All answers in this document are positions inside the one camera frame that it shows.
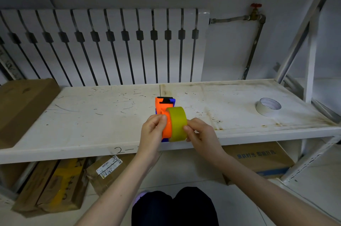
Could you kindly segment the person's right forearm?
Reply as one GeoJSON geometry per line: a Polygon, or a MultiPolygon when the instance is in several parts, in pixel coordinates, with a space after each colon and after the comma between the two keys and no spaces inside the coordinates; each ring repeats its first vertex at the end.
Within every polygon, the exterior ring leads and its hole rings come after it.
{"type": "Polygon", "coordinates": [[[243,166],[224,151],[208,155],[208,160],[276,226],[341,226],[334,219],[243,166]]]}

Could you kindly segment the white tape roll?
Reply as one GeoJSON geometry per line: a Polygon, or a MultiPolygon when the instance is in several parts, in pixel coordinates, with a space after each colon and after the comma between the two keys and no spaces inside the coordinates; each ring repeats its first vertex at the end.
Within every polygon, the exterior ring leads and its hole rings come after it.
{"type": "Polygon", "coordinates": [[[271,98],[261,98],[256,106],[255,106],[257,112],[261,114],[262,116],[267,117],[275,117],[281,110],[282,106],[281,104],[271,98]]]}

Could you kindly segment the person's right hand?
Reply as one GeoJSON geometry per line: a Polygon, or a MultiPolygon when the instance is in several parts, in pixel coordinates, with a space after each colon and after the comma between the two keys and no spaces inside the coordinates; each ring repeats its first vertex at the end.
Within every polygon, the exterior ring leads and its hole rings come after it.
{"type": "Polygon", "coordinates": [[[190,126],[198,134],[198,142],[191,142],[194,149],[209,163],[219,167],[227,154],[223,150],[213,127],[199,118],[187,120],[186,126],[190,126]]]}

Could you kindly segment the grey metal rails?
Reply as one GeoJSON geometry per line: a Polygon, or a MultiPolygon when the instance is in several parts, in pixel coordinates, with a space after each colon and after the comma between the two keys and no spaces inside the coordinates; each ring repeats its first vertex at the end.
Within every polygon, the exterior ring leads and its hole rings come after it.
{"type": "MultiPolygon", "coordinates": [[[[288,87],[289,91],[294,93],[300,99],[302,100],[304,99],[304,88],[295,78],[287,74],[283,80],[283,83],[284,86],[288,87]]],[[[341,124],[341,115],[334,112],[332,109],[325,106],[316,99],[312,98],[311,104],[324,116],[326,116],[327,118],[329,118],[330,120],[337,124],[341,124]]]]}

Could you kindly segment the white radiator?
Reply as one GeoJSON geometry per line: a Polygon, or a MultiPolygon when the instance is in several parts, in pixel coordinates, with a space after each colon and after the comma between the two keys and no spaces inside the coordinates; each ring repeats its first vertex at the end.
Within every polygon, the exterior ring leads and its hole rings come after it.
{"type": "Polygon", "coordinates": [[[204,9],[2,9],[0,85],[200,82],[209,17],[204,9]]]}

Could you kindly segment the person's left forearm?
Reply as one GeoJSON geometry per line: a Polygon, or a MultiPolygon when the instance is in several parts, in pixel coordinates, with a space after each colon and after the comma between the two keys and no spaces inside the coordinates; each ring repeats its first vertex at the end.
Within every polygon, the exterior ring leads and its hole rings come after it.
{"type": "Polygon", "coordinates": [[[120,226],[142,181],[159,158],[159,152],[137,153],[106,192],[74,226],[120,226]]]}

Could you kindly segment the large brown cardboard box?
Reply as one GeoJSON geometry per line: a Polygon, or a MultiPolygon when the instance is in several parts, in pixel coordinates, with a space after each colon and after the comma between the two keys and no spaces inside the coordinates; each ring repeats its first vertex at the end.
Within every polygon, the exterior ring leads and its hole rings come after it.
{"type": "Polygon", "coordinates": [[[0,150],[14,147],[60,92],[52,78],[0,86],[0,150]]]}

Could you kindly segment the cardboard box with blue print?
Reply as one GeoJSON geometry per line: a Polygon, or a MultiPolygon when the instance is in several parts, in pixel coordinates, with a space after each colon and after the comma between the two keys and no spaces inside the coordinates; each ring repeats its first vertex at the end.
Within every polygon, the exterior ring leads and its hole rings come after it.
{"type": "Polygon", "coordinates": [[[222,148],[239,163],[266,179],[280,178],[295,165],[276,141],[228,145],[222,148]]]}

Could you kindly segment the white metal shelf rack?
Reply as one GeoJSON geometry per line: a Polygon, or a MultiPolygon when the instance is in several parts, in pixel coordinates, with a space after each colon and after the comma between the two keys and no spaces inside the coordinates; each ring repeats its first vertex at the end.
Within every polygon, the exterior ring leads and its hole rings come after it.
{"type": "MultiPolygon", "coordinates": [[[[320,62],[323,6],[327,0],[309,0],[309,8],[298,25],[288,47],[283,43],[286,32],[277,33],[277,23],[291,22],[296,16],[296,0],[0,0],[2,9],[204,9],[209,18],[227,19],[250,15],[252,3],[260,3],[259,13],[266,16],[253,61],[246,80],[241,80],[253,40],[258,30],[257,21],[233,21],[209,24],[206,32],[206,48],[200,82],[156,83],[137,85],[142,95],[133,100],[142,100],[146,110],[154,111],[152,93],[171,94],[176,104],[204,112],[204,118],[222,130],[224,145],[243,142],[292,140],[296,138],[327,137],[327,142],[306,153],[296,165],[282,176],[282,181],[293,180],[305,167],[315,161],[328,145],[339,140],[341,129],[330,126],[331,120],[320,113],[311,100],[316,89],[315,76],[320,62]],[[304,88],[300,99],[284,86],[289,74],[304,88]],[[278,101],[282,108],[275,117],[259,114],[255,108],[261,98],[278,101]]],[[[62,93],[70,90],[132,89],[135,85],[118,86],[73,86],[62,87],[62,93]]]]}

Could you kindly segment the cardboard box with yellow tape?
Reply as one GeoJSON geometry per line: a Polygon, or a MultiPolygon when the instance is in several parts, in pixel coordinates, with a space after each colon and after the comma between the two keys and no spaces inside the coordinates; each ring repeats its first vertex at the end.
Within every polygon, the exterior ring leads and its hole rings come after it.
{"type": "Polygon", "coordinates": [[[61,159],[46,185],[37,207],[47,213],[79,210],[88,187],[86,169],[92,157],[61,159]]]}

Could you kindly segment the cardboard box with white label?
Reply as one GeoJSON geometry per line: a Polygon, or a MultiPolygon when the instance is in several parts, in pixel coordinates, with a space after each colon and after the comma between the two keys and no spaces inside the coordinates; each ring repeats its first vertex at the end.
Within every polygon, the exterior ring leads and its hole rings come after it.
{"type": "Polygon", "coordinates": [[[107,155],[101,157],[86,169],[86,176],[98,196],[105,193],[134,157],[135,153],[107,155]]]}

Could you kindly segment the person's black trousers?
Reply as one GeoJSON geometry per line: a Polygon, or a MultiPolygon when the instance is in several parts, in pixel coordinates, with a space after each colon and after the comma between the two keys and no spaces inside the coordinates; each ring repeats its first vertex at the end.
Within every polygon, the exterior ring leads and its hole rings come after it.
{"type": "Polygon", "coordinates": [[[131,226],[219,226],[211,198],[184,187],[174,198],[162,191],[144,195],[132,207],[131,226]]]}

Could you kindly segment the orange and blue tape dispenser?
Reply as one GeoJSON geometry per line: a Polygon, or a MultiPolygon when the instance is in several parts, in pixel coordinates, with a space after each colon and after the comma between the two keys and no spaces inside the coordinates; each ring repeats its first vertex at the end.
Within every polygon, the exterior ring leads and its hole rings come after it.
{"type": "Polygon", "coordinates": [[[172,121],[168,108],[173,108],[175,106],[176,99],[173,97],[156,97],[155,98],[155,110],[156,114],[165,115],[167,118],[167,123],[162,132],[162,142],[169,142],[172,136],[172,121]]]}

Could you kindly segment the yellow tape roll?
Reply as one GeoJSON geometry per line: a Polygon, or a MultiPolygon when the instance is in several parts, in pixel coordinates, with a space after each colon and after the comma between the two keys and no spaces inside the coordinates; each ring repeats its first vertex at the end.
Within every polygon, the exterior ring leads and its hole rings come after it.
{"type": "Polygon", "coordinates": [[[187,134],[184,131],[184,126],[187,125],[187,118],[185,111],[182,107],[169,107],[166,111],[170,115],[171,121],[171,137],[168,138],[169,142],[184,141],[187,134]]]}

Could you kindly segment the long brown cardboard box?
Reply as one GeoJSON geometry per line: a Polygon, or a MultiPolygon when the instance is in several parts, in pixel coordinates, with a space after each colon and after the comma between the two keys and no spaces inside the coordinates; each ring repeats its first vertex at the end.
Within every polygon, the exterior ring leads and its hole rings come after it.
{"type": "Polygon", "coordinates": [[[45,160],[37,163],[23,190],[11,210],[25,218],[44,215],[47,212],[37,206],[37,202],[47,186],[59,160],[45,160]]]}

